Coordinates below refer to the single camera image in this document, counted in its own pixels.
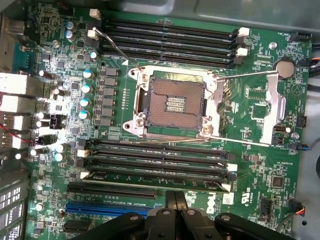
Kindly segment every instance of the black ram slot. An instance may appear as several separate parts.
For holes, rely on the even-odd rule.
[[[194,34],[203,37],[213,37],[229,40],[231,33],[224,31],[215,31],[207,29],[199,29],[192,27],[184,26],[175,26],[175,25],[161,25],[157,23],[149,23],[143,21],[131,21],[131,20],[111,20],[107,22],[108,25],[118,26],[124,28],[144,28],[152,31],[168,31],[170,33],[176,34]]]
[[[169,145],[161,145],[161,144],[139,144],[139,143],[127,143],[121,141],[112,141],[112,140],[102,140],[102,139],[94,139],[93,145],[102,144],[107,145],[109,147],[128,147],[128,148],[136,148],[141,150],[161,150],[162,152],[177,152],[177,153],[192,153],[192,154],[206,154],[208,157],[226,157],[228,160],[234,160],[235,156],[233,154],[229,154],[227,151],[223,150],[213,150],[213,149],[205,149],[205,148],[193,148],[193,147],[183,147],[183,146],[169,146]]]
[[[130,152],[130,151],[116,151],[113,149],[103,150],[98,149],[94,153],[95,157],[103,158],[139,158],[146,161],[168,161],[174,163],[197,163],[197,164],[208,164],[210,166],[219,166],[225,168],[227,166],[227,161],[223,159],[205,159],[199,157],[189,157],[189,156],[177,156],[177,155],[166,155],[166,154],[154,154],[149,152]]]
[[[120,185],[107,185],[97,183],[86,183],[71,181],[68,184],[67,191],[81,194],[103,194],[111,196],[122,196],[141,199],[155,199],[157,191],[152,188],[128,187]]]
[[[177,44],[177,45],[192,45],[192,47],[196,48],[218,48],[218,49],[224,49],[224,50],[230,50],[229,48],[229,42],[220,42],[216,40],[212,40],[209,42],[206,42],[205,44],[202,44],[203,42],[200,42],[199,40],[188,40],[188,39],[179,39],[177,37],[171,37],[171,36],[161,36],[158,34],[140,34],[140,33],[123,33],[123,32],[117,32],[117,33],[110,33],[109,36],[117,43],[117,40],[122,40],[125,38],[132,38],[131,41],[138,40],[141,41],[158,41],[162,43],[167,44]]]
[[[103,55],[115,55],[121,56],[116,50],[105,50],[103,51]],[[149,53],[149,52],[137,52],[137,51],[125,51],[125,54],[130,58],[134,59],[144,59],[144,60],[154,60],[154,61],[162,61],[167,63],[180,63],[180,64],[190,64],[190,65],[198,65],[198,66],[207,66],[207,67],[216,67],[216,68],[231,68],[233,65],[230,65],[232,62],[221,62],[214,61],[208,59],[194,59],[187,56],[174,56],[174,55],[166,55],[160,56],[159,54]]]
[[[203,38],[197,36],[190,36],[190,35],[168,35],[163,32],[143,32],[143,31],[133,31],[132,29],[111,29],[106,31],[108,35],[115,36],[115,35],[126,35],[127,37],[136,36],[137,38],[144,37],[148,39],[148,37],[158,37],[164,40],[179,40],[180,43],[187,43],[187,41],[194,41],[199,42],[202,44],[210,45],[222,45],[225,48],[229,48],[231,41],[223,40],[223,39],[216,39],[216,38]]]
[[[216,168],[205,168],[205,167],[192,167],[188,165],[172,165],[165,163],[156,162],[136,162],[136,161],[126,161],[126,160],[115,160],[115,159],[99,159],[96,158],[92,161],[94,165],[104,165],[113,167],[123,167],[123,168],[141,168],[143,170],[156,170],[156,171],[168,171],[183,174],[203,174],[218,177],[225,177],[227,170],[216,169]]]
[[[122,167],[113,167],[109,169],[101,169],[97,167],[88,167],[90,175],[93,172],[105,172],[105,173],[115,173],[115,174],[124,174],[124,175],[135,175],[135,176],[146,176],[146,177],[156,177],[156,178],[165,178],[165,179],[179,179],[184,181],[195,181],[195,182],[212,182],[212,183],[224,183],[224,178],[216,178],[211,176],[190,176],[190,175],[173,175],[165,172],[142,172],[137,171],[136,169],[122,168]]]
[[[172,52],[176,55],[200,55],[203,57],[212,57],[212,58],[225,58],[228,59],[232,57],[230,52],[216,50],[216,49],[205,49],[205,48],[190,48],[186,46],[174,46],[174,45],[162,45],[152,42],[132,42],[132,41],[117,41],[116,45],[123,50],[135,49],[136,51],[146,51],[145,49],[152,51],[159,51],[161,53]],[[113,49],[111,45],[103,45],[104,48]]]

